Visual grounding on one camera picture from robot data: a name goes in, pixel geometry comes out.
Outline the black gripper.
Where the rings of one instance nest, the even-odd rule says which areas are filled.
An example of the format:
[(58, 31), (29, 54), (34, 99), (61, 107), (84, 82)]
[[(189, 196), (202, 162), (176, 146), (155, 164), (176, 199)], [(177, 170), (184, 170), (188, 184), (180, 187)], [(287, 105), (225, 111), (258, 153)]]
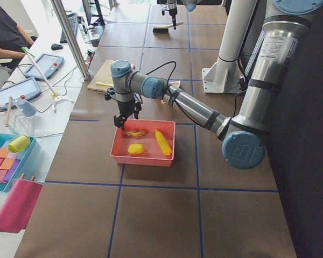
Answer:
[(142, 110), (142, 102), (139, 101), (133, 92), (119, 93), (113, 87), (104, 93), (104, 99), (109, 101), (115, 100), (120, 113), (114, 116), (114, 125), (121, 130), (125, 130), (126, 120), (133, 115), (135, 119), (139, 119), (139, 113)]
[(177, 26), (177, 21), (176, 21), (177, 9), (165, 9), (165, 8), (163, 8), (161, 10), (161, 15), (164, 16), (167, 12), (169, 13), (169, 15), (172, 18), (173, 29), (175, 30), (176, 26)]

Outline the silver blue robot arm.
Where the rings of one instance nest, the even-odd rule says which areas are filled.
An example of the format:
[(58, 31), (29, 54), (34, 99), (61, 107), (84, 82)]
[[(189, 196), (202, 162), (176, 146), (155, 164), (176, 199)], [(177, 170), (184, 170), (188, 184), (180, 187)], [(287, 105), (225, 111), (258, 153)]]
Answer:
[(157, 4), (160, 4), (160, 5), (163, 6), (161, 8), (162, 15), (164, 16), (165, 12), (168, 12), (169, 15), (171, 16), (172, 27), (173, 27), (174, 30), (178, 26), (177, 25), (177, 19), (176, 19), (176, 16), (178, 14), (178, 9), (177, 9), (178, 2), (180, 2), (182, 5), (184, 5), (188, 12), (192, 12), (196, 8), (197, 4), (200, 1), (197, 1), (197, 0), (180, 0), (180, 1), (177, 1), (177, 0), (160, 0), (160, 1), (157, 1)]
[(199, 126), (222, 141), (222, 155), (237, 169), (257, 167), (265, 157), (262, 136), (268, 133), (269, 108), (280, 92), (298, 41), (310, 30), (314, 14), (323, 1), (268, 1), (262, 26), (264, 39), (245, 92), (241, 109), (234, 117), (225, 117), (167, 80), (147, 76), (132, 69), (129, 61), (111, 64), (113, 86), (105, 98), (114, 99), (119, 115), (115, 126), (124, 128), (130, 116), (139, 113), (135, 94), (160, 98), (177, 106)]

